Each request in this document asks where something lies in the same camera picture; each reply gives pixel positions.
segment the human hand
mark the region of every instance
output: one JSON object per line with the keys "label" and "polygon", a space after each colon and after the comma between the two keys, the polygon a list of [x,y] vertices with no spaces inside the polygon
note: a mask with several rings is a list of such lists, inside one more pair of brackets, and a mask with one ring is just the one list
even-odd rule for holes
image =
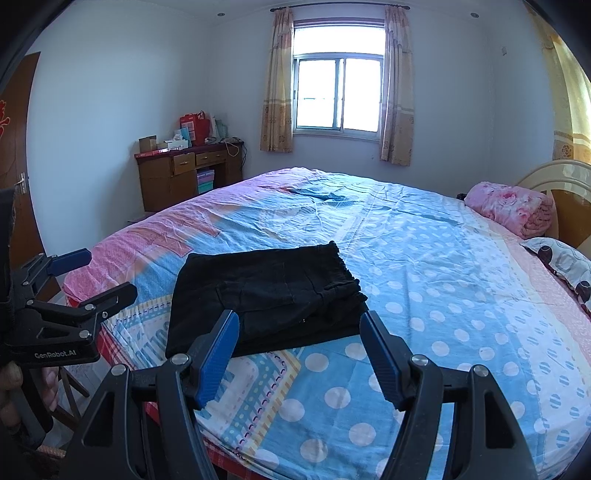
{"label": "human hand", "polygon": [[[51,411],[57,407],[57,387],[59,384],[57,371],[57,367],[44,367],[41,369],[41,378],[43,380],[41,398],[45,406]],[[22,371],[17,364],[10,362],[0,368],[0,421],[7,428],[17,427],[21,422],[16,406],[8,396],[10,390],[19,388],[21,385]]]}

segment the curtain rod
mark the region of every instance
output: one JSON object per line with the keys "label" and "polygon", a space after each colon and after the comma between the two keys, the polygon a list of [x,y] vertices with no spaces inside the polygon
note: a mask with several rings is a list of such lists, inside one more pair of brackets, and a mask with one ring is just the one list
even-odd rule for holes
{"label": "curtain rod", "polygon": [[408,5],[383,4],[380,2],[316,2],[313,4],[290,5],[289,7],[275,7],[275,8],[271,8],[269,11],[274,12],[276,10],[283,10],[284,8],[311,7],[312,5],[334,5],[334,4],[389,5],[391,7],[402,7],[405,10],[410,10],[410,7]]}

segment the mattress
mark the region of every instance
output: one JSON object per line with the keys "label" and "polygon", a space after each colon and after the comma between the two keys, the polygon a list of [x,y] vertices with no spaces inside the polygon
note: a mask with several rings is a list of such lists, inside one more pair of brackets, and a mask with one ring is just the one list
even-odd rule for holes
{"label": "mattress", "polygon": [[[99,243],[64,290],[77,302],[131,281],[137,302],[104,323],[108,358],[164,361],[171,296],[189,252],[335,241],[388,330],[438,365],[486,365],[525,434],[540,479],[591,431],[591,326],[571,292],[505,228],[463,202],[397,184],[280,170],[217,189]],[[444,406],[429,478],[441,478]],[[386,402],[358,336],[232,359],[197,412],[205,438],[276,479],[380,476],[402,413]]]}

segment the blue gripper pad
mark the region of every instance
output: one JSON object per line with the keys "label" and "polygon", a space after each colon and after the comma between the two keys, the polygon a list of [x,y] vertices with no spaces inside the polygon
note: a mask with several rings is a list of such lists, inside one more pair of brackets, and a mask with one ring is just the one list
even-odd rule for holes
{"label": "blue gripper pad", "polygon": [[215,398],[239,334],[240,320],[235,312],[225,319],[221,317],[208,334],[215,338],[199,365],[199,387],[194,396],[199,408],[204,408],[208,401]]}
{"label": "blue gripper pad", "polygon": [[58,277],[64,273],[71,272],[80,267],[85,267],[92,260],[90,251],[86,248],[70,252],[68,254],[61,255],[57,258],[52,258],[51,262],[46,268],[47,275],[53,275]]}
{"label": "blue gripper pad", "polygon": [[402,407],[405,399],[402,395],[400,372],[388,347],[389,340],[399,337],[390,335],[376,313],[364,313],[361,316],[359,334],[384,398],[396,408]]}

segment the window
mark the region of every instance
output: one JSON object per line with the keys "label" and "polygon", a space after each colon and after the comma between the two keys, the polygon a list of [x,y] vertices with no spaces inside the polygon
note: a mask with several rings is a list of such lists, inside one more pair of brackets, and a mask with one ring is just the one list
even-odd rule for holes
{"label": "window", "polygon": [[296,27],[296,133],[378,138],[385,31],[369,25]]}

